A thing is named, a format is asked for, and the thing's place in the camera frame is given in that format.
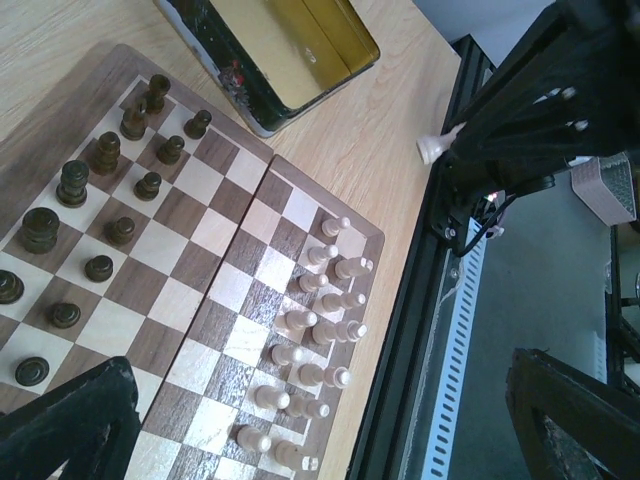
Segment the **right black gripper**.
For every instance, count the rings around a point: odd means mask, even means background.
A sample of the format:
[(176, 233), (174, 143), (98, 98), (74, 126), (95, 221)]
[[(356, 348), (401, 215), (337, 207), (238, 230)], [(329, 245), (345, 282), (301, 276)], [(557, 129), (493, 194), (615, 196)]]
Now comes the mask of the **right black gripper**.
[(458, 195), (638, 150), (638, 2), (551, 3), (454, 122), (442, 178)]

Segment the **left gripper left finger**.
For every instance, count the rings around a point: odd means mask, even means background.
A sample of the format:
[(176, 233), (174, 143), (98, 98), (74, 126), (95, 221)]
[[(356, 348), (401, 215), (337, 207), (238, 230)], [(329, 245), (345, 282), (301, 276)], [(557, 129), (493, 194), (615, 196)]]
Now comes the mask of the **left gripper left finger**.
[(10, 412), (1, 411), (1, 477), (123, 479), (140, 434), (129, 360), (112, 357)]

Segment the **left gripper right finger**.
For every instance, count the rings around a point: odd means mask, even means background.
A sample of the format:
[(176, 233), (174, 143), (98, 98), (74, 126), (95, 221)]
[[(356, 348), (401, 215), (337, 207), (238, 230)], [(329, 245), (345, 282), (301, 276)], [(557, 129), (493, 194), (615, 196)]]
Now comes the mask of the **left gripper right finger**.
[(637, 479), (639, 401), (538, 349), (517, 348), (505, 401), (533, 479)]

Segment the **white chess rook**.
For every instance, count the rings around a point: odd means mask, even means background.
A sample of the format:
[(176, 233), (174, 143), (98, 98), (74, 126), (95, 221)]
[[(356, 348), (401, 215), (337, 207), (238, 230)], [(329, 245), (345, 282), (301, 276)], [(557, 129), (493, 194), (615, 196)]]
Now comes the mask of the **white chess rook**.
[(425, 165), (433, 164), (455, 141), (463, 124), (452, 128), (448, 133), (439, 136), (424, 135), (416, 140), (416, 146)]

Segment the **wooden chess board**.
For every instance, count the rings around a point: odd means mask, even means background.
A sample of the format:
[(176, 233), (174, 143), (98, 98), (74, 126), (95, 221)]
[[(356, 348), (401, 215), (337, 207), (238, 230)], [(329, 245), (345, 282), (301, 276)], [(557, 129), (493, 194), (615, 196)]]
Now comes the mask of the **wooden chess board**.
[[(129, 478), (326, 477), (383, 232), (218, 110), (186, 137), (210, 104), (131, 47), (76, 73), (1, 145), (1, 410), (124, 356)], [(149, 115), (154, 74), (171, 88)], [(329, 283), (306, 293), (307, 273)], [(291, 310), (318, 322), (278, 332)]]

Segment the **gold tin with white pieces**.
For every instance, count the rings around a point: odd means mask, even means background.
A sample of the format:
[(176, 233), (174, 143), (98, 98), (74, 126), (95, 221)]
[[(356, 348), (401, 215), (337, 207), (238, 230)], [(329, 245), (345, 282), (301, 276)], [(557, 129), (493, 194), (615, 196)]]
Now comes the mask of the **gold tin with white pieces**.
[(349, 1), (159, 1), (249, 128), (269, 138), (370, 69), (379, 46)]

